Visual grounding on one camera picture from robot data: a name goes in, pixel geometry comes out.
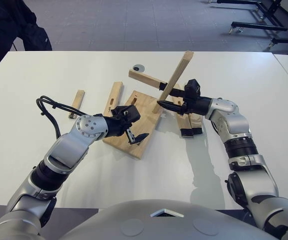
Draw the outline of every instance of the small wooden piece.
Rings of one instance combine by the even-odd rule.
[[[133,126],[131,127],[132,133],[135,136],[143,133],[149,134],[139,145],[130,145],[125,133],[119,137],[114,136],[104,138],[103,142],[140,159],[162,113],[162,109],[160,109],[157,113],[152,113],[152,110],[156,104],[156,100],[157,99],[154,97],[148,96],[138,91],[133,91],[125,103],[126,106],[130,104],[135,105],[138,112],[140,113],[140,119],[133,123]]]
[[[159,101],[163,101],[167,98],[170,91],[175,86],[176,82],[178,81],[179,77],[184,72],[185,68],[189,64],[190,60],[193,58],[194,53],[192,51],[186,51],[183,58],[180,60],[175,72],[173,73],[173,76],[170,78],[165,90],[163,91],[162,95],[159,97]],[[155,104],[155,107],[153,109],[153,113],[158,112],[160,109],[160,106],[158,103]]]
[[[195,113],[191,113],[189,114],[189,120],[190,120],[190,125],[192,127],[193,130],[193,134],[202,134],[202,116],[195,114]]]
[[[72,104],[73,108],[76,108],[78,110],[80,109],[80,106],[82,105],[82,102],[83,102],[84,95],[85,95],[84,90],[78,90],[77,91],[75,99],[74,99],[73,104]],[[75,119],[77,117],[77,115],[73,114],[73,113],[69,113],[68,117],[70,119]]]
[[[180,89],[180,86],[178,84],[176,84],[175,87],[177,89]],[[183,98],[181,97],[172,96],[172,100],[173,100],[173,103],[176,105],[181,105],[181,106],[183,105]],[[176,118],[177,118],[178,127],[180,129],[180,133],[182,137],[189,137],[189,138],[194,137],[188,115],[187,114],[179,115],[176,113]]]
[[[121,81],[114,82],[112,90],[110,91],[110,94],[109,94],[108,101],[106,103],[104,113],[103,113],[104,116],[107,116],[107,117],[112,116],[110,111],[111,109],[114,109],[115,107],[117,107],[119,98],[120,98],[120,93],[122,91],[122,87],[123,87],[123,82]]]

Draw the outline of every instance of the floor tile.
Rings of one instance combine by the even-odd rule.
[[[54,51],[88,51],[89,44],[88,41],[58,41],[52,47]]]
[[[161,51],[187,51],[192,50],[193,45],[189,41],[161,41],[159,49]]]
[[[127,24],[153,24],[155,23],[153,10],[127,11]]]
[[[61,42],[87,42],[92,40],[95,26],[65,26],[60,36]]]
[[[158,24],[156,27],[159,41],[189,42],[191,40],[188,28],[184,24]]]
[[[156,24],[183,24],[183,17],[180,11],[168,10],[158,11],[154,10]]]
[[[158,51],[157,42],[125,42],[125,51]]]
[[[90,51],[123,51],[124,42],[118,41],[95,41],[90,43]]]
[[[126,26],[125,41],[127,42],[153,42],[157,41],[156,26],[154,24],[128,24]]]
[[[98,24],[95,27],[92,41],[123,42],[125,40],[124,24]]]

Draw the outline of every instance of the wooden peg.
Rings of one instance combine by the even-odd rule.
[[[111,109],[114,109],[115,107],[117,107],[122,87],[123,87],[122,81],[114,82],[113,87],[110,91],[106,106],[105,106],[105,110],[103,113],[104,116],[107,116],[107,117],[112,116]]]
[[[75,109],[80,109],[80,106],[82,105],[83,99],[84,99],[85,91],[84,90],[78,90],[75,96],[75,99],[73,101],[72,107]],[[69,113],[68,117],[70,119],[75,119],[77,117],[76,114]]]
[[[177,89],[180,89],[180,86],[178,84],[175,85],[175,87]],[[172,96],[172,100],[173,103],[176,105],[181,105],[183,104],[183,98],[181,97],[175,97]],[[192,127],[190,125],[190,121],[189,121],[189,117],[187,114],[184,115],[179,115],[178,113],[176,113],[176,118],[177,118],[177,123],[178,123],[178,127],[180,129],[180,133],[182,135],[182,137],[193,137],[193,130]]]

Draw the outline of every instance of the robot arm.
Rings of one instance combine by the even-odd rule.
[[[276,183],[253,142],[247,119],[228,100],[200,96],[200,86],[190,80],[185,91],[171,94],[183,97],[182,106],[159,104],[179,114],[196,113],[212,122],[228,154],[232,174],[227,189],[236,203],[251,212],[258,228],[276,238],[288,240],[288,199],[278,196]]]
[[[7,213],[0,218],[0,239],[43,239],[39,232],[55,207],[56,194],[93,142],[126,132],[129,143],[136,144],[148,136],[135,137],[130,130],[140,118],[135,106],[118,106],[112,114],[79,116],[70,132],[55,141],[10,199]]]

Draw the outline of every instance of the wooden block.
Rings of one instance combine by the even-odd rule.
[[[160,109],[157,113],[152,113],[152,109],[156,104],[156,98],[138,91],[133,91],[125,103],[126,106],[130,104],[135,105],[140,113],[140,119],[133,123],[133,126],[131,127],[132,133],[135,136],[143,133],[148,133],[149,135],[139,145],[130,145],[125,133],[122,136],[104,138],[103,142],[140,159],[146,149],[153,131],[155,130],[162,113],[162,109]]]
[[[180,89],[180,86],[178,84],[176,84],[175,87],[177,89]],[[182,97],[172,96],[172,100],[174,104],[181,105],[181,106],[183,105]],[[176,118],[177,118],[178,127],[180,129],[180,133],[182,137],[189,137],[189,138],[194,137],[188,115],[187,114],[179,115],[176,113]]]
[[[191,113],[189,114],[189,120],[190,120],[190,125],[192,127],[193,130],[193,134],[202,134],[202,116],[195,114],[195,113]]]
[[[113,84],[113,87],[110,91],[107,103],[106,103],[106,107],[104,110],[103,115],[107,116],[107,117],[111,117],[111,109],[114,109],[115,107],[117,107],[118,102],[119,102],[119,98],[120,98],[120,93],[122,91],[122,87],[123,87],[123,82],[121,81],[116,81]]]
[[[159,101],[163,101],[167,98],[169,95],[170,91],[173,89],[175,86],[176,82],[178,81],[179,77],[182,75],[184,72],[185,68],[189,64],[190,60],[193,58],[194,53],[192,51],[186,51],[182,59],[180,60],[175,72],[173,73],[173,76],[170,78],[165,90],[159,97]],[[153,109],[153,113],[156,113],[160,109],[160,105],[158,103],[155,104],[155,107]]]
[[[77,91],[75,99],[74,99],[73,104],[72,104],[73,108],[76,108],[78,110],[80,109],[80,106],[82,105],[82,102],[83,102],[84,95],[85,95],[84,90],[78,90]],[[70,119],[75,119],[77,117],[77,115],[73,114],[73,113],[69,113],[68,117]]]

